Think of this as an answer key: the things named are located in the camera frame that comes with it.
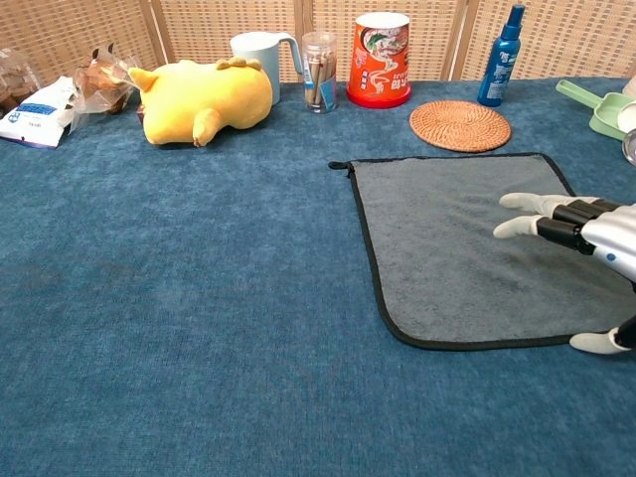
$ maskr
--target round coaster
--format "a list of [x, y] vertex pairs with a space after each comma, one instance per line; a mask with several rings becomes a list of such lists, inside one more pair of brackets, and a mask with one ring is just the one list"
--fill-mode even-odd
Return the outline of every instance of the round coaster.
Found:
[[459, 152], [490, 151], [506, 144], [512, 134], [504, 116], [470, 101], [427, 102], [408, 122], [421, 140]]

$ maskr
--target plush toy ear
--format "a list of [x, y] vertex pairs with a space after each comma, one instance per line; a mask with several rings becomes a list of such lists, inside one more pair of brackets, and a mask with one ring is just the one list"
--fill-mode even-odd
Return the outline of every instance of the plush toy ear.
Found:
[[157, 81], [157, 78], [159, 78], [156, 73], [146, 72], [140, 68], [128, 69], [128, 75], [132, 79], [132, 82], [134, 82], [135, 85], [144, 92], [149, 90], [154, 82]]

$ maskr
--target rattan room divider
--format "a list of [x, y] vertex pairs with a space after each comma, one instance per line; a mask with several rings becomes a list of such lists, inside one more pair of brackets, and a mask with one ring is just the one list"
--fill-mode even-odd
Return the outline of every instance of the rattan room divider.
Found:
[[[45, 83], [90, 49], [115, 43], [147, 69], [211, 63], [245, 31], [338, 36], [338, 80], [351, 63], [354, 22], [372, 11], [410, 19], [411, 80], [476, 80], [514, 1], [501, 0], [0, 0], [0, 48], [27, 54]], [[527, 6], [513, 78], [636, 74], [636, 0], [521, 0]], [[299, 81], [286, 45], [281, 80]]]

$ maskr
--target green plastic scoop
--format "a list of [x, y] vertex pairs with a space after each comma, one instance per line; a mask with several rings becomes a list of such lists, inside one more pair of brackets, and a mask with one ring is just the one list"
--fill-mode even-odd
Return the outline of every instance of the green plastic scoop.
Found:
[[592, 130], [619, 141], [623, 140], [625, 133], [619, 129], [616, 118], [623, 106], [634, 100], [633, 97], [620, 92], [609, 92], [605, 97], [599, 97], [567, 79], [560, 80], [556, 84], [556, 90], [594, 109], [589, 119]]

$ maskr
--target blue tabletop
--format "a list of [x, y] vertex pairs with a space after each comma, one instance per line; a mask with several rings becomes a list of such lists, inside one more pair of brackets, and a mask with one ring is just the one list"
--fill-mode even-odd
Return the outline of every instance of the blue tabletop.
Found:
[[[620, 142], [556, 83], [510, 83], [494, 152], [547, 154], [577, 194], [636, 202]], [[263, 123], [200, 149], [150, 145], [133, 105], [56, 150], [0, 141], [0, 469], [634, 475], [632, 354], [424, 351], [380, 317], [351, 184], [328, 163], [460, 155], [408, 117], [478, 87], [415, 82], [406, 104], [364, 109], [340, 84], [320, 115], [284, 84]]]

